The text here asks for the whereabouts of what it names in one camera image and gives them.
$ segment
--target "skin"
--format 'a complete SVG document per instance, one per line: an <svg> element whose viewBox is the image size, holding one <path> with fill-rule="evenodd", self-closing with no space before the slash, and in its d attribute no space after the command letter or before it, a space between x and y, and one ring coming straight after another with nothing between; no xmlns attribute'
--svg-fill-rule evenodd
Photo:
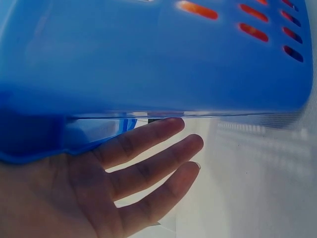
<svg viewBox="0 0 317 238"><path fill-rule="evenodd" d="M125 238L161 219L186 194L199 173L188 162L203 147L190 135L168 149L112 173L177 134L182 119L164 119L134 129L79 156L61 154L23 165L0 164L1 238ZM174 174L139 202L114 201Z"/></svg>

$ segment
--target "blue plastic container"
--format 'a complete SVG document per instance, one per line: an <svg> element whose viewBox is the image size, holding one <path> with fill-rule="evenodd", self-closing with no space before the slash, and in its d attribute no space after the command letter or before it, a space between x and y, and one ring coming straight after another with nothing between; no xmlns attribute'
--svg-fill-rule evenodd
<svg viewBox="0 0 317 238"><path fill-rule="evenodd" d="M6 0L0 35L13 145L22 118L59 151L75 119L292 112L312 86L304 0Z"/></svg>

